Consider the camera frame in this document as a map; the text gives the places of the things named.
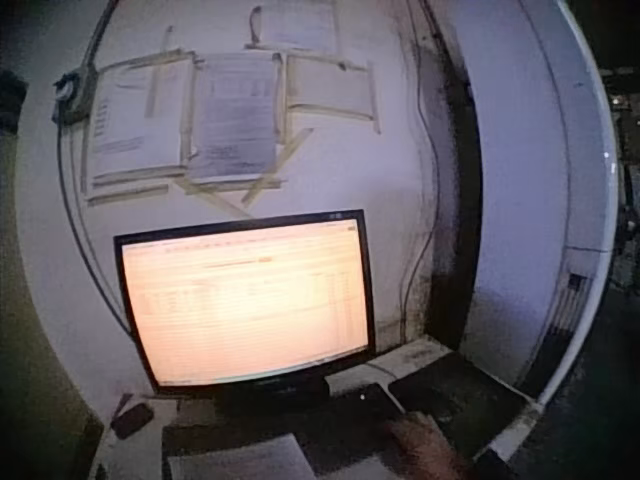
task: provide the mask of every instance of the computer monitor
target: computer monitor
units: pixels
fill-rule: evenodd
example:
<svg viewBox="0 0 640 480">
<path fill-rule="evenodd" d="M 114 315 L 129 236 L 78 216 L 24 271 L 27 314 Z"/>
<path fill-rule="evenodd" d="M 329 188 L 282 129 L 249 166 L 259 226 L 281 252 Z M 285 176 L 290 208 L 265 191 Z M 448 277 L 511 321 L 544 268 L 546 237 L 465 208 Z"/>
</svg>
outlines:
<svg viewBox="0 0 640 480">
<path fill-rule="evenodd" d="M 127 315 L 156 391 L 326 375 L 375 351 L 361 210 L 114 240 Z"/>
</svg>

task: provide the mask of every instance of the white paper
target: white paper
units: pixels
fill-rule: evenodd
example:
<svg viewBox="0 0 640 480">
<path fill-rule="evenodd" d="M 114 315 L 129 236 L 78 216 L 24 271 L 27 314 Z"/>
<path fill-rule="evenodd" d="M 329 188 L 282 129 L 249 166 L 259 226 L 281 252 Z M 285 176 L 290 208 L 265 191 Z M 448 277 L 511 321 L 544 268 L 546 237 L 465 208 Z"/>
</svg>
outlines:
<svg viewBox="0 0 640 480">
<path fill-rule="evenodd" d="M 292 434 L 255 445 L 169 457 L 173 480 L 312 480 L 311 470 Z"/>
<path fill-rule="evenodd" d="M 180 130 L 192 68 L 187 58 L 103 73 L 88 155 L 94 183 L 118 174 L 180 167 Z M 147 107 L 150 102 L 152 111 Z"/>
<path fill-rule="evenodd" d="M 334 0 L 273 0 L 262 6 L 260 43 L 337 53 Z"/>
<path fill-rule="evenodd" d="M 274 164 L 278 65 L 262 52 L 210 55 L 198 65 L 190 180 L 256 178 Z"/>
<path fill-rule="evenodd" d="M 289 55 L 289 108 L 319 107 L 373 118 L 374 93 L 366 68 Z"/>
</svg>

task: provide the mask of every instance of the dark floor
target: dark floor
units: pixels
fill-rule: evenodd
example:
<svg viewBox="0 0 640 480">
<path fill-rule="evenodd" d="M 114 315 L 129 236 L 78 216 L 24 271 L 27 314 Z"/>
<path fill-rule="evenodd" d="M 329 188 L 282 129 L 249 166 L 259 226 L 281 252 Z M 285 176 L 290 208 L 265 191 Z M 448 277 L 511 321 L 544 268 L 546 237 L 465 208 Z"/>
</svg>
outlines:
<svg viewBox="0 0 640 480">
<path fill-rule="evenodd" d="M 572 374 L 512 466 L 524 480 L 640 478 L 639 435 L 640 299 L 610 289 Z"/>
</svg>

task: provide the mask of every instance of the hand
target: hand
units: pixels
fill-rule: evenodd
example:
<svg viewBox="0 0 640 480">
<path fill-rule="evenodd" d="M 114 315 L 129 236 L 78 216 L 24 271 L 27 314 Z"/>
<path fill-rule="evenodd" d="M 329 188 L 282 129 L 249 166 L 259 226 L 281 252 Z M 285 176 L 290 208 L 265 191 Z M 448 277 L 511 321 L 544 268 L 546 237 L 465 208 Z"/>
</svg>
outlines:
<svg viewBox="0 0 640 480">
<path fill-rule="evenodd" d="M 464 480 L 467 466 L 431 417 L 414 412 L 389 424 L 419 480 Z"/>
</svg>

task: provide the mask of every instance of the cable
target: cable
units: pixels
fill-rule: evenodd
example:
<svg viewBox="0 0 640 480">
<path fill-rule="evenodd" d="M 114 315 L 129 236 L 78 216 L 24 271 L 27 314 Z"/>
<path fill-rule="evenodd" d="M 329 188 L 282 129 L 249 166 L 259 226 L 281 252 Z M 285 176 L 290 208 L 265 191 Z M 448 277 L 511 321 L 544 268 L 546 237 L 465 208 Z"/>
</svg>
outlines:
<svg viewBox="0 0 640 480">
<path fill-rule="evenodd" d="M 394 380 L 398 379 L 398 376 L 395 373 L 393 373 L 391 370 L 387 370 L 386 368 L 381 367 L 380 365 L 376 365 L 375 363 L 365 363 L 364 365 L 366 365 L 367 367 L 371 367 L 374 370 L 378 370 L 378 371 L 380 371 L 382 373 L 385 373 L 385 374 L 389 375 L 390 377 L 392 377 Z"/>
<path fill-rule="evenodd" d="M 89 275 L 91 276 L 91 279 L 93 280 L 94 285 L 98 289 L 98 293 L 102 297 L 102 300 L 104 300 L 104 302 L 107 305 L 107 308 L 109 309 L 113 317 L 116 319 L 116 322 L 118 322 L 118 325 L 120 326 L 122 331 L 127 335 L 127 337 L 129 337 L 130 339 L 133 339 L 133 337 L 131 336 L 131 332 L 126 327 L 125 323 L 123 322 L 122 318 L 118 314 L 117 310 L 109 301 L 109 298 L 107 297 L 104 289 L 102 288 L 102 285 L 98 281 L 96 272 L 93 270 L 91 263 L 89 262 L 89 258 L 87 257 L 87 253 L 84 250 L 84 246 L 80 241 L 80 234 L 78 233 L 78 228 L 76 227 L 76 224 L 73 220 L 73 215 L 71 213 L 71 206 L 69 204 L 69 197 L 67 196 L 67 189 L 66 189 L 65 180 L 64 180 L 64 168 L 62 166 L 62 126 L 61 125 L 58 125 L 58 134 L 57 134 L 57 140 L 56 140 L 56 157 L 57 157 L 57 163 L 58 163 L 58 180 L 60 183 L 60 192 L 62 193 L 62 203 L 64 204 L 64 210 L 67 215 L 67 220 L 69 221 L 69 226 L 71 227 L 71 232 L 73 233 L 73 239 L 76 243 L 76 247 L 78 248 L 78 251 L 80 252 L 80 256 L 82 257 L 82 262 L 84 263 L 84 266 L 89 272 Z"/>
<path fill-rule="evenodd" d="M 117 301 L 117 297 L 116 294 L 114 293 L 113 289 L 111 288 L 111 285 L 109 284 L 109 281 L 107 280 L 107 276 L 104 274 L 104 272 L 102 271 L 102 269 L 100 268 L 100 262 L 98 261 L 98 256 L 96 255 L 95 249 L 93 248 L 93 245 L 91 244 L 91 237 L 89 236 L 88 233 L 88 229 L 87 226 L 84 222 L 84 218 L 82 217 L 82 207 L 80 205 L 80 195 L 78 194 L 78 186 L 76 184 L 76 169 L 75 169 L 75 160 L 74 160 L 74 156 L 73 156 L 73 152 L 74 152 L 74 146 L 73 146 L 73 133 L 71 132 L 69 134 L 69 160 L 70 160 L 70 165 L 71 165 L 71 188 L 73 191 L 73 200 L 76 206 L 76 210 L 78 212 L 78 223 L 79 223 L 79 233 L 82 234 L 82 236 L 84 237 L 84 240 L 86 242 L 86 246 L 87 246 L 87 257 L 90 258 L 90 260 L 93 260 L 93 265 L 95 265 L 95 270 L 97 272 L 97 277 L 100 278 L 102 285 L 104 285 L 106 287 L 106 293 L 108 294 L 109 298 L 111 299 L 112 304 L 115 304 L 116 307 L 115 309 L 119 312 L 119 317 L 123 318 L 125 316 L 125 312 L 124 309 L 122 308 L 122 305 L 118 304 Z"/>
<path fill-rule="evenodd" d="M 405 289 L 404 292 L 404 296 L 401 299 L 401 304 L 400 304 L 400 338 L 402 343 L 406 343 L 407 342 L 407 307 L 408 307 L 408 303 L 409 303 L 409 295 L 411 293 L 411 289 L 413 288 L 413 283 L 415 281 L 416 275 L 418 273 L 418 268 L 420 267 L 420 264 L 422 263 L 424 256 L 427 252 L 427 250 L 429 249 L 429 246 L 431 245 L 431 242 L 433 241 L 433 238 L 435 236 L 435 231 L 436 231 L 436 227 L 438 225 L 438 219 L 440 217 L 440 186 L 439 186 L 439 178 L 440 178 L 440 166 L 439 166 L 439 157 L 438 157 L 438 152 L 436 150 L 435 147 L 435 143 L 433 140 L 433 136 L 431 135 L 431 132 L 429 130 L 429 124 L 427 122 L 426 116 L 422 110 L 422 83 L 420 82 L 420 71 L 422 70 L 422 52 L 421 52 L 421 48 L 420 48 L 420 44 L 418 41 L 418 32 L 417 32 L 417 28 L 416 28 L 416 24 L 415 24 L 415 19 L 413 17 L 413 10 L 411 9 L 411 4 L 409 2 L 409 0 L 406 0 L 407 3 L 407 8 L 409 10 L 409 17 L 411 19 L 411 28 L 413 30 L 413 36 L 414 36 L 414 40 L 415 40 L 415 44 L 416 44 L 416 76 L 417 76 L 417 104 L 418 104 L 418 114 L 420 116 L 420 120 L 422 122 L 422 125 L 424 127 L 424 131 L 427 135 L 427 138 L 429 139 L 429 143 L 431 145 L 431 149 L 433 151 L 433 173 L 434 173 L 434 180 L 435 183 L 437 185 L 436 188 L 436 198 L 435 198 L 435 213 L 434 213 L 434 217 L 433 217 L 433 224 L 431 226 L 431 230 L 429 231 L 429 234 L 427 235 L 427 239 L 424 243 L 424 245 L 422 246 L 422 249 L 420 250 L 420 254 L 418 255 L 418 259 L 416 260 L 416 263 L 413 266 L 413 269 L 411 270 L 411 275 L 409 277 L 409 283 L 407 284 L 407 287 Z"/>
</svg>

